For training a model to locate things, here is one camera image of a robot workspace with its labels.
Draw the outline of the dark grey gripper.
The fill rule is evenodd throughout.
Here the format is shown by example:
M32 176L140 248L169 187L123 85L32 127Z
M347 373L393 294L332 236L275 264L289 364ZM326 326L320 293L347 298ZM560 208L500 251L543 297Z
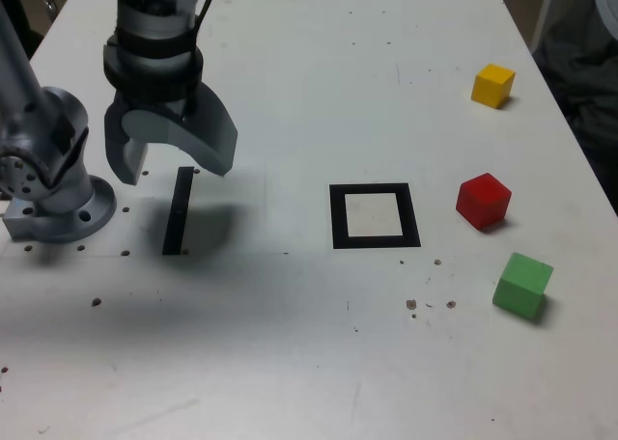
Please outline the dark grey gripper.
M148 145L173 146L200 167L225 176L233 167L238 130L206 84L172 89L120 88L104 116L107 161L120 182L136 185Z

